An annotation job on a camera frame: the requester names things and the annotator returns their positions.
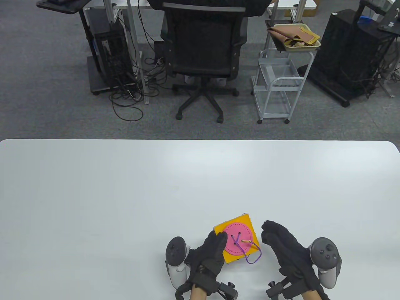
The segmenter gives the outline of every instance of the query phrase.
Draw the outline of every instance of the vr controller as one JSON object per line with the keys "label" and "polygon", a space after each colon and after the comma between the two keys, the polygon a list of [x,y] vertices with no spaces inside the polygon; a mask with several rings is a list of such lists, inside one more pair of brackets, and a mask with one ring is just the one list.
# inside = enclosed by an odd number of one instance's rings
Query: vr controller
{"label": "vr controller", "polygon": [[[170,277],[172,286],[177,290],[186,283],[188,274],[186,271],[185,259],[189,254],[190,246],[188,246],[183,238],[177,236],[170,240],[165,251],[165,265]],[[226,300],[236,300],[238,292],[235,290],[235,285],[231,282],[224,284],[223,282],[215,282],[218,287],[218,292],[224,294]],[[177,296],[177,299],[183,299],[182,294]]]}
{"label": "vr controller", "polygon": [[183,238],[173,238],[165,251],[165,265],[170,277],[172,286],[177,289],[188,279],[186,273],[185,259],[189,254],[188,246]]}
{"label": "vr controller", "polygon": [[[317,238],[308,249],[312,262],[318,268],[318,278],[321,285],[328,289],[334,288],[342,267],[338,248],[328,238]],[[285,289],[287,284],[289,284],[287,277],[277,284],[271,281],[268,284],[270,289],[266,290],[268,297],[272,300],[278,300],[279,294],[283,294],[285,299],[290,299],[302,293],[300,292],[301,285],[297,287],[292,285]]]}
{"label": "vr controller", "polygon": [[318,268],[318,278],[322,286],[334,288],[342,267],[338,248],[328,238],[317,238],[308,249],[312,262]]}

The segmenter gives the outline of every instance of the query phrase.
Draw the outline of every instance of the brown cloth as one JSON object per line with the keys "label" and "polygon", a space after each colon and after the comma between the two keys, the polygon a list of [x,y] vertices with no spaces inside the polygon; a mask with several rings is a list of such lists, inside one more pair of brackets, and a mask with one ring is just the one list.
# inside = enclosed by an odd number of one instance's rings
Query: brown cloth
{"label": "brown cloth", "polygon": [[302,24],[270,27],[268,32],[286,46],[313,46],[319,35],[305,28]]}

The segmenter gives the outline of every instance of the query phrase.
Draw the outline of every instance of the wrist strap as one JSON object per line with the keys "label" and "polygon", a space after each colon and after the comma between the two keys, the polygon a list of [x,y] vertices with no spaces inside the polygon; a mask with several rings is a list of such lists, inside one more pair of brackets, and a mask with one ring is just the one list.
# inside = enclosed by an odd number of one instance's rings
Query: wrist strap
{"label": "wrist strap", "polygon": [[192,279],[192,283],[195,284],[196,287],[203,289],[207,293],[207,296],[216,293],[220,287],[218,281],[202,273],[196,273]]}

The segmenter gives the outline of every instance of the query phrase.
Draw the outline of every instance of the person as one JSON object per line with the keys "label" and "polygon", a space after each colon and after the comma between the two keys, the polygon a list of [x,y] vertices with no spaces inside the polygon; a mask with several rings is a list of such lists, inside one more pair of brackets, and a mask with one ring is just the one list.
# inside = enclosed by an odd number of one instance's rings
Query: person
{"label": "person", "polygon": [[[318,278],[315,275],[312,267],[313,263],[310,259],[310,255],[307,248],[304,248],[297,242],[295,237],[282,225],[273,221],[266,221],[262,225],[262,241],[263,243],[272,247],[278,262],[281,266],[280,272],[284,272],[284,269],[288,267],[292,268],[297,266],[299,262],[293,263],[283,255],[277,244],[282,244],[294,253],[297,257],[300,257],[302,263],[298,272],[301,272],[305,278],[304,292],[301,293],[303,300],[329,300],[328,296],[324,293],[322,286],[319,283]],[[215,234],[214,231],[210,232],[208,237],[205,239],[203,245],[197,249],[191,249],[185,263],[190,266],[190,275],[186,284],[177,290],[177,294],[182,295],[183,292],[191,290],[190,300],[206,300],[207,296],[211,291],[204,285],[204,282],[208,279],[216,281],[218,274],[221,272],[222,266],[224,265],[223,251],[227,242],[227,234],[221,232]],[[288,276],[291,284],[296,284],[300,280],[297,276]]]}

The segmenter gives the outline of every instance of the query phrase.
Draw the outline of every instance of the cart wheel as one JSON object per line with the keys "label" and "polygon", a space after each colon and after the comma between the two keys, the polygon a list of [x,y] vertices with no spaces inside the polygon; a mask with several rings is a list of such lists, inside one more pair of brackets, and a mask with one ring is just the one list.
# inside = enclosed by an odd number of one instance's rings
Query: cart wheel
{"label": "cart wheel", "polygon": [[342,106],[343,106],[344,108],[349,107],[349,106],[350,106],[350,102],[348,102],[348,101],[342,101]]}

